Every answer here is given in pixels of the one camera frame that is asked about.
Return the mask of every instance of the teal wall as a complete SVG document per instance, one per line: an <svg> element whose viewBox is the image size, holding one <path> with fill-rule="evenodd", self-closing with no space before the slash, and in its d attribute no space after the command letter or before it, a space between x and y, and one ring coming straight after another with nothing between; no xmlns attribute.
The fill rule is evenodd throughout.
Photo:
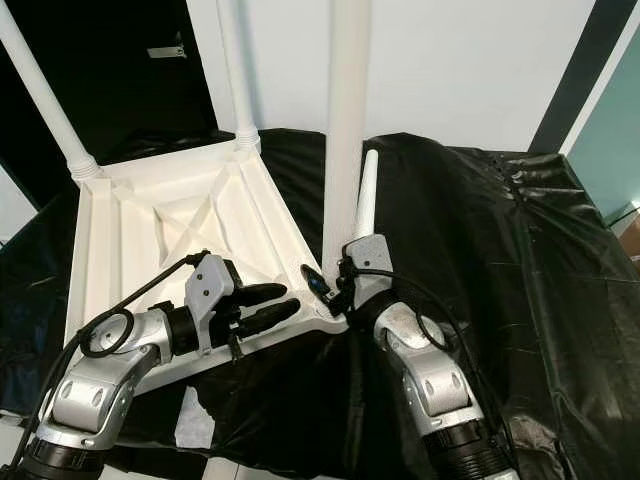
<svg viewBox="0 0 640 480"><path fill-rule="evenodd" d="M568 158L605 217L640 200L640 29Z"/></svg>

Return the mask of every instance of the white paper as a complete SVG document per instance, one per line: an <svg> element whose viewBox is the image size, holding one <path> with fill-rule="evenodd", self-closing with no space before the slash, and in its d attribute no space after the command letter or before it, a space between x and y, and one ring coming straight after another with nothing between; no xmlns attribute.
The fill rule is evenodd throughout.
<svg viewBox="0 0 640 480"><path fill-rule="evenodd" d="M210 448L215 421L198 402L198 392L187 387L182 399L175 437L180 448Z"/></svg>

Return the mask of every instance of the black tarp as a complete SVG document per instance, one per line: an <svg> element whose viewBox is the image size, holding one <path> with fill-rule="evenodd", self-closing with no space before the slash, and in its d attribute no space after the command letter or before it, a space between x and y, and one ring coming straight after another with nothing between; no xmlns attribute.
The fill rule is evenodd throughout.
<svg viewBox="0 0 640 480"><path fill-rule="evenodd" d="M319 258L324 136L261 137L264 162ZM376 230L394 269L434 290L462 322L511 427L522 478L640 478L639 277L566 160L407 134L365 148L380 152ZM0 251L1 408L28 410L42 339L60 339L75 205L53 207ZM34 285L47 289L38 296ZM216 420L201 454L287 476L433 478L397 382L368 337L313 332L138 397L121 435L129 448L112 461L162 473L158 459L175 448L184 387L193 385ZM173 470L165 472L193 478Z"/></svg>

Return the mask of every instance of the white pole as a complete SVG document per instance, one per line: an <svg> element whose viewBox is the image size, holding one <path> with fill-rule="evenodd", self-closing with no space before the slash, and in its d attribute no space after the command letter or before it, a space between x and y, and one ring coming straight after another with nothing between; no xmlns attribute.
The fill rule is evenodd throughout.
<svg viewBox="0 0 640 480"><path fill-rule="evenodd" d="M364 171L358 195L358 213L354 239L373 234L376 217L376 184L378 182L378 152L369 150L364 159Z"/></svg>
<svg viewBox="0 0 640 480"><path fill-rule="evenodd" d="M322 273L334 284L353 240L369 65L370 0L332 0Z"/></svg>
<svg viewBox="0 0 640 480"><path fill-rule="evenodd" d="M249 85L244 68L244 48L239 31L236 0L218 0L218 18L236 114L236 142L240 150L250 151L255 148L260 151L260 137L253 121Z"/></svg>
<svg viewBox="0 0 640 480"><path fill-rule="evenodd" d="M100 167L85 150L71 126L4 0L0 0L0 39L33 103L67 159L71 178L78 183L100 176Z"/></svg>

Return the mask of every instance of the robotic arm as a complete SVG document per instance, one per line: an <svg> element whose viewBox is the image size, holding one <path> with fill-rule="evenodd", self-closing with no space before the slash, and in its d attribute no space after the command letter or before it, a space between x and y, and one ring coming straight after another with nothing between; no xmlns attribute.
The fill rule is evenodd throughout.
<svg viewBox="0 0 640 480"><path fill-rule="evenodd" d="M399 276L383 235L368 235L343 248L339 292L311 268L303 266L302 272L332 314L346 313L350 325L369 331L401 372L407 405L440 478L519 478L464 372L447 353L440 327L394 293L392 278Z"/></svg>
<svg viewBox="0 0 640 480"><path fill-rule="evenodd" d="M300 308L297 299L289 299L241 318L241 306L281 297L286 287L245 287L232 262L208 252L194 257L196 268L186 282L183 307L163 302L143 313L121 309L85 336L84 357L51 391L13 478L99 478L136 385L149 370L169 363L174 355L197 351L204 356L224 344L237 359L242 356L240 339L270 329Z"/></svg>
<svg viewBox="0 0 640 480"><path fill-rule="evenodd" d="M242 318L241 306L279 298L286 287L245 287L231 262L208 252L186 263L196 268L186 282L184 306L163 302L136 314L117 306L83 329L84 357L66 373L61 370L59 379L45 382L53 388L35 436L23 453L28 426L24 445L0 478L2 473L27 479L99 478L136 385L152 368L175 355L197 351L204 356L225 344L235 360L242 356L240 339L272 328L300 308L297 299L289 299ZM367 235L346 245L340 273L334 291L320 274L302 266L310 289L331 314L345 314L352 326L369 331L401 372L407 405L440 478L518 480L465 373L448 354L442 330L394 293L392 279L400 277L393 273L384 236Z"/></svg>

